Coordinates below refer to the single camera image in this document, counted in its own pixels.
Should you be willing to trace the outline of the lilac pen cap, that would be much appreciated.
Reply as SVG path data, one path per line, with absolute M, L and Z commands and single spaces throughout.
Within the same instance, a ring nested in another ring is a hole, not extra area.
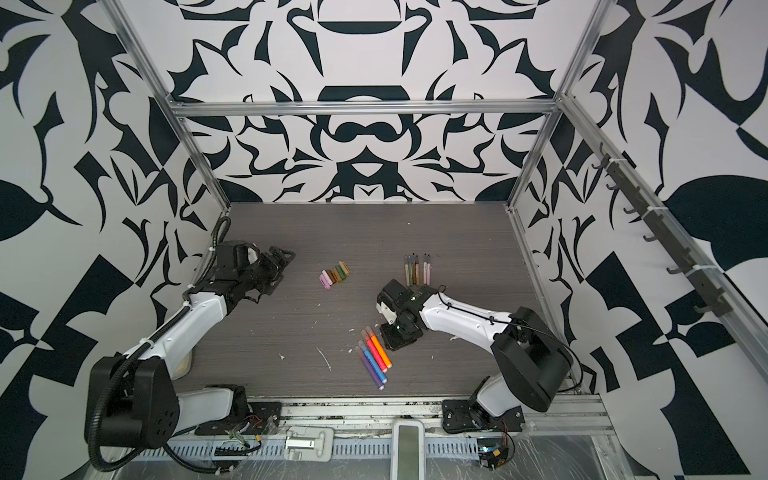
M 328 281 L 328 279 L 323 274 L 319 276 L 319 280 L 326 290 L 329 290 L 332 287 L 332 284 Z

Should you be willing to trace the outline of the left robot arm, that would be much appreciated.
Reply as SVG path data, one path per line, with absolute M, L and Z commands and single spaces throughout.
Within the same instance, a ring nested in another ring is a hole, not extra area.
M 172 318 L 126 352 L 92 367 L 84 438 L 94 469 L 112 472 L 146 450 L 161 449 L 187 470 L 222 474 L 219 467 L 184 459 L 169 442 L 204 423 L 241 422 L 248 408 L 244 389 L 225 384 L 179 394 L 174 374 L 239 302 L 258 303 L 272 294 L 296 257 L 276 246 L 262 250 L 251 242 L 229 241 L 230 225 L 228 216 L 217 220 L 201 270 L 183 291 L 181 308 Z

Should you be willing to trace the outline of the purple marker pen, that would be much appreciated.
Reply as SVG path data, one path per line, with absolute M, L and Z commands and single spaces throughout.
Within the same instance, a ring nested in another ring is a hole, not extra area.
M 376 370 L 376 367 L 369 360 L 368 355 L 360 347 L 356 347 L 355 352 L 358 355 L 363 366 L 366 368 L 368 374 L 376 384 L 376 388 L 378 390 L 383 390 L 385 387 L 385 382 L 382 380 L 382 377 L 379 375 L 378 371 Z

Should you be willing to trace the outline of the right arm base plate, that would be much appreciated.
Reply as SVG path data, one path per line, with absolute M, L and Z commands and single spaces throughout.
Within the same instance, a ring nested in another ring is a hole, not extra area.
M 504 415 L 493 417 L 475 401 L 446 399 L 441 402 L 442 429 L 448 434 L 461 434 L 486 430 L 521 432 L 525 417 L 521 407 L 508 410 Z

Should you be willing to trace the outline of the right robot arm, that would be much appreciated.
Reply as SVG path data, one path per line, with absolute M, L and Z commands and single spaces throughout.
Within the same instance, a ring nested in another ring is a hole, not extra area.
M 398 350 L 425 331 L 450 334 L 490 353 L 499 373 L 481 381 L 467 400 L 443 402 L 443 429 L 462 433 L 522 419 L 522 408 L 549 410 L 574 355 L 539 315 L 526 307 L 510 313 L 455 300 L 430 286 L 406 287 L 391 280 L 377 296 L 385 322 L 385 346 Z

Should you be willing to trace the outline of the dark tan pen cap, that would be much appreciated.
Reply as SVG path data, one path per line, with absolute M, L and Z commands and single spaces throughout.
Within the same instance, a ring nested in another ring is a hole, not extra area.
M 342 281 L 343 281 L 343 279 L 342 279 L 342 276 L 341 276 L 341 274 L 339 273 L 339 270 L 338 270 L 338 267 L 337 267 L 337 266 L 335 266 L 335 267 L 333 267 L 333 268 L 332 268 L 332 270 L 331 270 L 331 273 L 334 275 L 334 279 L 335 279 L 334 281 L 335 281 L 335 283 L 339 283 L 339 282 L 342 282 Z

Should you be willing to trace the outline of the red marker pen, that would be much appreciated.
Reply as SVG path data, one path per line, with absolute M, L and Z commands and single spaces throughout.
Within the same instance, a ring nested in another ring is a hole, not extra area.
M 366 333 L 366 329 L 363 329 L 363 330 L 362 330 L 362 332 L 361 332 L 361 335 L 362 335 L 362 337 L 363 337 L 363 340 L 365 341 L 365 344 L 366 344 L 366 346 L 367 346 L 368 350 L 369 350 L 369 351 L 370 351 L 370 353 L 373 355 L 373 358 L 374 358 L 374 361 L 375 361 L 376 365 L 379 367 L 379 369 L 380 369 L 380 370 L 381 370 L 383 373 L 386 373 L 386 372 L 388 371 L 388 369 L 387 369 L 387 368 L 386 368 L 386 366 L 383 364 L 383 361 L 381 360 L 381 358 L 380 358 L 380 357 L 379 357 L 379 355 L 377 354 L 376 350 L 374 349 L 374 345 L 372 344 L 371 340 L 368 338 L 368 335 L 367 335 L 367 333 Z

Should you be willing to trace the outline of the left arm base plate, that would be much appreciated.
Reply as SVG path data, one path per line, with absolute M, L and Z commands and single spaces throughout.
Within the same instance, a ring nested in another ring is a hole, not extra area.
M 242 435 L 267 434 L 279 426 L 281 410 L 282 403 L 278 401 L 249 402 L 243 413 L 203 423 L 196 427 L 194 433 L 198 436 L 221 436 L 235 432 Z

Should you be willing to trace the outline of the orange marker pen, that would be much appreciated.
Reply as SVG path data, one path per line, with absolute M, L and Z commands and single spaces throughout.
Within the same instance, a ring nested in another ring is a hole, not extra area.
M 375 335 L 373 329 L 369 326 L 366 327 L 366 333 L 368 335 L 368 338 L 371 340 L 372 344 L 374 345 L 374 349 L 376 350 L 377 354 L 383 361 L 383 364 L 386 366 L 387 369 L 392 368 L 392 362 L 387 356 L 384 348 L 382 347 L 381 342 L 379 341 L 378 337 Z

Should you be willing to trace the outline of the pink pen cap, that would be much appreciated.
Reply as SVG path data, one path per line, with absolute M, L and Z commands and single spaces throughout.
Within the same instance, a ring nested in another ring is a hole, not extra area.
M 322 271 L 322 276 L 328 288 L 331 288 L 334 284 L 334 279 L 327 270 Z

